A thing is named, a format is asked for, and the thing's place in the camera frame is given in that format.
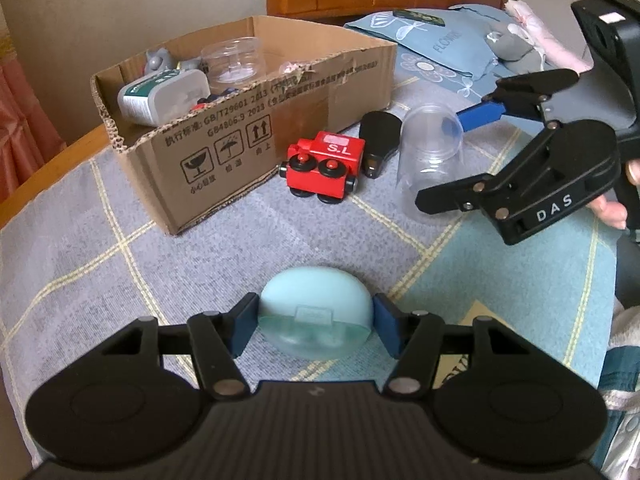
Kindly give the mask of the person's right hand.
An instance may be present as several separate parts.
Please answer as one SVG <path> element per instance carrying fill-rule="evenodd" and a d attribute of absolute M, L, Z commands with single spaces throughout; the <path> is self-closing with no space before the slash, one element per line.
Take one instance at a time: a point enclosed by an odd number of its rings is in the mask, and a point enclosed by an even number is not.
<path fill-rule="evenodd" d="M 631 184 L 634 186 L 639 185 L 639 159 L 634 159 L 626 163 L 626 175 Z M 589 203 L 587 207 L 607 226 L 612 226 L 612 228 L 616 230 L 626 229 L 628 212 L 623 204 L 611 202 L 604 195 L 601 195 Z"/>

